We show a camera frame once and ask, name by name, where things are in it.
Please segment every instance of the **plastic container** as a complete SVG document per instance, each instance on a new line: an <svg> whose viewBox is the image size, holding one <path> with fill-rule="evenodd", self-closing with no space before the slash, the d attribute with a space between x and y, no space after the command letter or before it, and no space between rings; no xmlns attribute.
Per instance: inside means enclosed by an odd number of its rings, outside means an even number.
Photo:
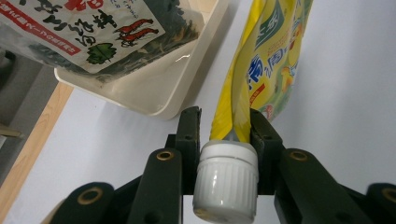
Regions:
<svg viewBox="0 0 396 224"><path fill-rule="evenodd" d="M248 143L204 145L192 201L194 213L213 223L252 223L259 182L256 150Z"/></svg>
<svg viewBox="0 0 396 224"><path fill-rule="evenodd" d="M205 23L198 39L128 76L102 83L59 68L55 68L55 76L63 83L116 105L148 116L170 119L179 112L228 3L228 0L192 1L191 9L201 12Z"/></svg>

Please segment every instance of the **wooden edge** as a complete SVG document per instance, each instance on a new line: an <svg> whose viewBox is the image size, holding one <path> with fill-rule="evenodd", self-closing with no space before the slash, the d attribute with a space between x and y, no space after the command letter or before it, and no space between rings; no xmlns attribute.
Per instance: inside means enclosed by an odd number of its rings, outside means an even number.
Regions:
<svg viewBox="0 0 396 224"><path fill-rule="evenodd" d="M72 91L72 87L63 83L58 83L29 138L23 146L20 155L8 173L6 180L0 188L0 223L4 222L8 211L17 199L27 176L35 164L35 160L46 144L52 128L61 115L64 105L69 99Z"/></svg>

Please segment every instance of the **plastic pouch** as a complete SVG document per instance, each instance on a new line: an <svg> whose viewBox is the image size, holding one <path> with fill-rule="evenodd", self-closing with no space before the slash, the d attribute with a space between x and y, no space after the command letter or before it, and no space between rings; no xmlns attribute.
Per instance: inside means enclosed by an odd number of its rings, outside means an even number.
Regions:
<svg viewBox="0 0 396 224"><path fill-rule="evenodd" d="M210 139L249 142L249 109L269 120L290 97L312 0L254 0L224 82Z"/></svg>
<svg viewBox="0 0 396 224"><path fill-rule="evenodd" d="M108 82L196 39L189 0L2 0L0 46Z"/></svg>

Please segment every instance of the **brass screw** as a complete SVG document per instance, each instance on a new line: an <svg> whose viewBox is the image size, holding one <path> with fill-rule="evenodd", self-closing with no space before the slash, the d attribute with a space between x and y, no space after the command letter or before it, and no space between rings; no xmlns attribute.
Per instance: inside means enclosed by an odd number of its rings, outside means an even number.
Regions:
<svg viewBox="0 0 396 224"><path fill-rule="evenodd" d="M86 189L78 196L78 203L82 205L88 205L91 203L95 203L100 198L102 198L103 190L98 187L93 187L90 189Z"/></svg>
<svg viewBox="0 0 396 224"><path fill-rule="evenodd" d="M302 151L292 151L290 156L297 161L307 161L308 156Z"/></svg>
<svg viewBox="0 0 396 224"><path fill-rule="evenodd" d="M396 189L385 188L382 189L382 195L393 203L396 203Z"/></svg>
<svg viewBox="0 0 396 224"><path fill-rule="evenodd" d="M157 159L160 161L169 161L175 157L175 154L171 151L162 151L157 154Z"/></svg>

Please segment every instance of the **white bottle cap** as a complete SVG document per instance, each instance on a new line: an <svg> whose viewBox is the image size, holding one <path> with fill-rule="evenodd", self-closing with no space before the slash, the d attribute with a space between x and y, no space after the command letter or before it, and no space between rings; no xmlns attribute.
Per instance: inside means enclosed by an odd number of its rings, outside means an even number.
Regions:
<svg viewBox="0 0 396 224"><path fill-rule="evenodd" d="M195 215L213 223L252 223L258 181L257 153L251 144L208 142L198 165Z"/></svg>

